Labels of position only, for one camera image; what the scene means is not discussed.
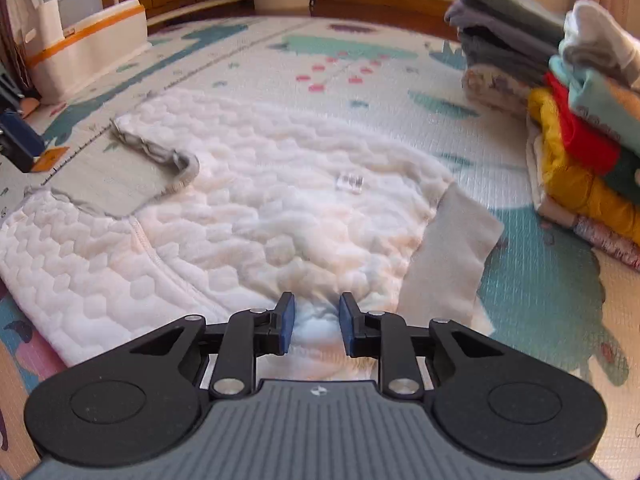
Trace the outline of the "yellow folded garment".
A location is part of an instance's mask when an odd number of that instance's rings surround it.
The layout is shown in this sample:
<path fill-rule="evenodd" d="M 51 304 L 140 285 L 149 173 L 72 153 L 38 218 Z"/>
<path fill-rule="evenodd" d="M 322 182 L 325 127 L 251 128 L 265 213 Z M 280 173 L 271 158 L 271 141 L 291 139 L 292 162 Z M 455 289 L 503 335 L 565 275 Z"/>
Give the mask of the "yellow folded garment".
<path fill-rule="evenodd" d="M 559 110 L 551 91 L 534 89 L 529 93 L 527 109 L 541 126 L 544 190 L 569 212 L 600 222 L 639 244 L 639 206 L 570 158 L 561 139 Z"/>

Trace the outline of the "cartoon printed play mat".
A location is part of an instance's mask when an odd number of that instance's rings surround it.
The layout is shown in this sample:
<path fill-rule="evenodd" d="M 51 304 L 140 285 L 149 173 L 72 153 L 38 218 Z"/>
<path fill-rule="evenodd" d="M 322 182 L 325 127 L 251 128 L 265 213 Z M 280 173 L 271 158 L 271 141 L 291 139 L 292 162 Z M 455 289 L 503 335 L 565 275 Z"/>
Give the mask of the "cartoon printed play mat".
<path fill-rule="evenodd" d="M 337 301 L 453 320 L 589 382 L 594 462 L 639 474 L 639 275 L 542 190 L 547 113 L 471 103 L 452 42 L 321 18 L 154 35 L 29 119 L 62 158 L 1 166 L 1 474 L 38 463 L 47 377 L 181 318 L 296 299 L 262 377 L 370 379 Z"/>

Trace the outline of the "floral folded cloth bottom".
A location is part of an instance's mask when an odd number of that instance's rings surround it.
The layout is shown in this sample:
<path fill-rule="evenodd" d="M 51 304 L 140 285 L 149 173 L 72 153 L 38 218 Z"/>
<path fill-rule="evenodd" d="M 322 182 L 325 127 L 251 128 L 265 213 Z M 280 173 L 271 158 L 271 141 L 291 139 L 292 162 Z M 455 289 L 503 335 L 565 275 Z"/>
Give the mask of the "floral folded cloth bottom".
<path fill-rule="evenodd" d="M 592 247 L 620 261 L 632 270 L 639 271 L 639 246 L 627 240 L 600 222 L 564 209 L 544 190 L 542 183 L 542 136 L 540 127 L 532 118 L 526 118 L 527 142 L 525 158 L 532 201 L 536 213 L 548 221 L 573 232 Z"/>

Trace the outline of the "cream printed folded cloth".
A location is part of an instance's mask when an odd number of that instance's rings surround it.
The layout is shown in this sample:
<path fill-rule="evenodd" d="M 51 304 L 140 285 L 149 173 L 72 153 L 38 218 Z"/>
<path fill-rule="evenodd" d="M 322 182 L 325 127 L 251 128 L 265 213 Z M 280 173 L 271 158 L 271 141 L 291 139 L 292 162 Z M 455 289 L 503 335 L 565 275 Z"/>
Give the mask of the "cream printed folded cloth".
<path fill-rule="evenodd" d="M 462 74 L 461 85 L 468 100 L 522 119 L 533 90 L 529 84 L 487 64 L 468 67 Z"/>

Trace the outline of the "orange card on mat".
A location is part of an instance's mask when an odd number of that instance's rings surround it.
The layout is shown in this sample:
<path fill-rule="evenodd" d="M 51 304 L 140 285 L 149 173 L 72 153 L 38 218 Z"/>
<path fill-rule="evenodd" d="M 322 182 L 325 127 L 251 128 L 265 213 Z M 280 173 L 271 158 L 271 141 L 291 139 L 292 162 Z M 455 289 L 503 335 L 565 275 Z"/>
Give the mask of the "orange card on mat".
<path fill-rule="evenodd" d="M 30 172 L 32 174 L 39 174 L 40 172 L 51 171 L 67 151 L 67 146 L 55 146 L 54 148 L 48 148 L 34 162 Z"/>

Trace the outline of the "white folded garment on top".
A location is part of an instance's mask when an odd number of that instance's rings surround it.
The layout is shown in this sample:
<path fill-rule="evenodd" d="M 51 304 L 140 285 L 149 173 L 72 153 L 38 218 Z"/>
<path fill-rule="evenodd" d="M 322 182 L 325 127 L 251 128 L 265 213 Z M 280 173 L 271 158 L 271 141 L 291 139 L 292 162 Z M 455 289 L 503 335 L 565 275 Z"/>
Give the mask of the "white folded garment on top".
<path fill-rule="evenodd" d="M 600 68 L 639 90 L 639 40 L 600 4 L 577 0 L 567 12 L 559 52 L 573 65 Z"/>

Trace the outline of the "white orange storage box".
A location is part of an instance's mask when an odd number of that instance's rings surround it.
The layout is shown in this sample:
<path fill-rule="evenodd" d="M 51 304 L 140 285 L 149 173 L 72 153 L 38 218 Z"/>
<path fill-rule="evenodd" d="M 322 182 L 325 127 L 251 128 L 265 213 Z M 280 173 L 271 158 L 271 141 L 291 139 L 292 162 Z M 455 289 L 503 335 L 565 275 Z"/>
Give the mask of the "white orange storage box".
<path fill-rule="evenodd" d="M 145 7 L 126 0 L 63 27 L 58 2 L 43 3 L 24 32 L 26 67 L 44 104 L 58 104 L 149 49 Z"/>

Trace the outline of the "teal folded garment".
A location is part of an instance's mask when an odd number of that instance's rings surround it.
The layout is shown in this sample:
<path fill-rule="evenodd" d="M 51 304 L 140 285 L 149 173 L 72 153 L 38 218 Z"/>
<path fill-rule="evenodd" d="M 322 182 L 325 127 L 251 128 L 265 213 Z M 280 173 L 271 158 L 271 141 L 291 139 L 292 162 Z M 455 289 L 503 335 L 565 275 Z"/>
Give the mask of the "teal folded garment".
<path fill-rule="evenodd" d="M 565 63 L 559 55 L 549 70 L 568 90 L 568 106 L 624 148 L 639 154 L 639 93 L 590 67 Z"/>

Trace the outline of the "white quilted baby pants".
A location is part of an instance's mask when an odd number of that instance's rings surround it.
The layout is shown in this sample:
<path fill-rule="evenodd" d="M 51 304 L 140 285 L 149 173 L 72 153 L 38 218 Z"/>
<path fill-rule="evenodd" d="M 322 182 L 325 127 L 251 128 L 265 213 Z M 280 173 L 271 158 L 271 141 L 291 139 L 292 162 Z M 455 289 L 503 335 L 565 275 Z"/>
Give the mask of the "white quilted baby pants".
<path fill-rule="evenodd" d="M 175 170 L 111 216 L 30 191 L 1 226 L 1 277 L 75 365 L 187 314 L 211 323 L 295 297 L 288 353 L 265 378 L 368 379 L 337 303 L 469 322 L 502 223 L 440 162 L 318 115 L 171 90 L 119 116 L 123 144 Z"/>

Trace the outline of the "red folded garment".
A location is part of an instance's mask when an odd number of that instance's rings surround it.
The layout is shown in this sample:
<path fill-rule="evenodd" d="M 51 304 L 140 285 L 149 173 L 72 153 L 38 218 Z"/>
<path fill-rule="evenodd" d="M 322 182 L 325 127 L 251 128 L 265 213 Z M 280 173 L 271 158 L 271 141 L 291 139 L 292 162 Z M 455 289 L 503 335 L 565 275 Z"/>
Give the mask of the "red folded garment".
<path fill-rule="evenodd" d="M 551 72 L 544 75 L 544 82 L 558 108 L 561 138 L 567 154 L 599 177 L 610 174 L 620 159 L 620 146 L 570 110 L 568 89 Z"/>

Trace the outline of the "grey folded clothes stack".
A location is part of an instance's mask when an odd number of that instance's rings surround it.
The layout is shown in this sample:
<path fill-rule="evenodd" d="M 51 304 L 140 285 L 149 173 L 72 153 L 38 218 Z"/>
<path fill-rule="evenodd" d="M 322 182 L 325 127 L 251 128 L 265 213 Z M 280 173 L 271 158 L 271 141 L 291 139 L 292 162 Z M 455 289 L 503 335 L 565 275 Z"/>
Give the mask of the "grey folded clothes stack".
<path fill-rule="evenodd" d="M 536 0 L 456 0 L 445 22 L 458 34 L 466 64 L 483 64 L 540 86 L 559 51 L 563 19 Z"/>

